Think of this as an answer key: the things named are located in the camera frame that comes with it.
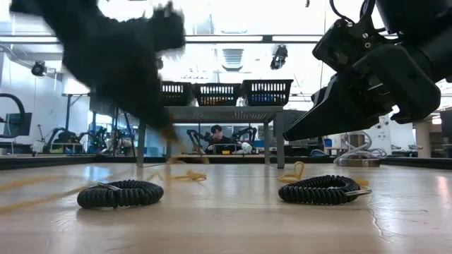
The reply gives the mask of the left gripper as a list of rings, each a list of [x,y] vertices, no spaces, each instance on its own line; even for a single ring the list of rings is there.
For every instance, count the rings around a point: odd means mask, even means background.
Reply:
[[[78,81],[160,132],[173,126],[158,97],[155,28],[150,20],[111,20],[86,38],[64,43],[63,64]]]

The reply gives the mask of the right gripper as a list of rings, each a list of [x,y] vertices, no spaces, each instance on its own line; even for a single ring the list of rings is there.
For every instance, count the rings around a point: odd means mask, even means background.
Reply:
[[[403,47],[380,46],[352,69],[358,78],[337,75],[312,95],[313,108],[284,131],[286,140],[367,129],[395,105],[394,121],[420,121],[440,105],[439,88]]]

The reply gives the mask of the black slotted plastic basket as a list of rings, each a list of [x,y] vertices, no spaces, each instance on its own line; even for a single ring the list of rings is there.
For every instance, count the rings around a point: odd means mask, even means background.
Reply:
[[[293,79],[275,79],[275,80],[244,80],[242,82],[242,92],[246,104],[250,107],[260,106],[285,106],[289,101],[290,89]],[[259,96],[262,94],[280,95],[280,101],[274,104],[265,104],[259,102]]]
[[[160,86],[163,104],[166,107],[184,107],[193,104],[195,99],[191,83],[162,81]]]
[[[234,107],[240,95],[241,85],[241,83],[195,83],[192,86],[200,107],[211,107],[200,105],[202,97],[233,97],[235,102],[231,107]]]

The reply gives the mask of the black coil wrist keychain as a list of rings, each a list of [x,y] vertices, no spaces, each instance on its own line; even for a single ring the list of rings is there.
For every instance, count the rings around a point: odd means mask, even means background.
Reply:
[[[316,176],[289,183],[278,189],[281,200],[305,205],[342,205],[371,193],[345,176]]]
[[[124,180],[86,188],[78,194],[77,203],[85,209],[146,206],[159,202],[163,195],[163,188],[154,183]]]

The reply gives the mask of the black equipment cabinet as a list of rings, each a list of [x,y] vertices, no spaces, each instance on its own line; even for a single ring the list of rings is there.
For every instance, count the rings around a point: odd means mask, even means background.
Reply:
[[[297,122],[307,111],[300,111],[294,109],[287,109],[282,112],[283,115],[283,130],[286,131],[292,124]]]

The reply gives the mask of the black ceiling spotlight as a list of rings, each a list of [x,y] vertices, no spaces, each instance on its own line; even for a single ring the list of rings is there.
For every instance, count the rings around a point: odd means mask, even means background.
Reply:
[[[270,63],[270,68],[272,70],[279,70],[281,69],[286,62],[286,58],[288,57],[288,50],[287,47],[283,44],[278,45],[276,48],[272,61]]]
[[[37,77],[43,77],[47,74],[47,67],[44,61],[36,61],[31,68],[31,73]]]

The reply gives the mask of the grey metal mesh shelf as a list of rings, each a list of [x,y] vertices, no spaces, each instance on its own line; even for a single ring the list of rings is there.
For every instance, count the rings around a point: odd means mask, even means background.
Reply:
[[[174,123],[262,123],[264,126],[264,159],[270,163],[270,133],[269,123],[273,124],[273,134],[276,136],[277,159],[276,167],[285,167],[285,152],[283,137],[283,107],[168,107]]]

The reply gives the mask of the person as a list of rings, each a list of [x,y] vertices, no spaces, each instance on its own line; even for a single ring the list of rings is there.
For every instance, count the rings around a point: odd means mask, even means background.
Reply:
[[[234,141],[231,138],[225,137],[222,133],[222,127],[220,125],[214,125],[211,127],[212,138],[208,142],[207,148],[204,152],[208,155],[222,154],[225,151],[231,153],[242,149],[242,143]]]

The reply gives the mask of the black aluminium table frame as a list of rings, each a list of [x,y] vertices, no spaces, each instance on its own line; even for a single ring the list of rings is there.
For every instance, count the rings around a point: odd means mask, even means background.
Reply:
[[[207,157],[212,164],[264,164],[262,156],[213,156]],[[182,157],[188,163],[198,163],[199,156]],[[332,157],[286,157],[286,164],[293,164],[301,161],[305,164],[330,164]],[[166,162],[164,157],[144,157],[145,164],[161,164]],[[422,167],[430,169],[452,170],[452,159],[446,158],[416,158],[416,157],[387,157],[382,159],[381,164],[401,166],[401,167]],[[62,157],[0,157],[0,170],[25,169],[38,167],[53,167],[72,164],[93,164],[93,163],[136,163],[135,157],[106,157],[101,155],[88,156],[62,156]]]

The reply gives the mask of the black wall monitor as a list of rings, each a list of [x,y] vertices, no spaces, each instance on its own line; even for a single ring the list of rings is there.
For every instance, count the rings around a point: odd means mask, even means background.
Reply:
[[[19,113],[6,114],[4,118],[4,135],[28,136],[32,113],[27,112],[22,117]]]

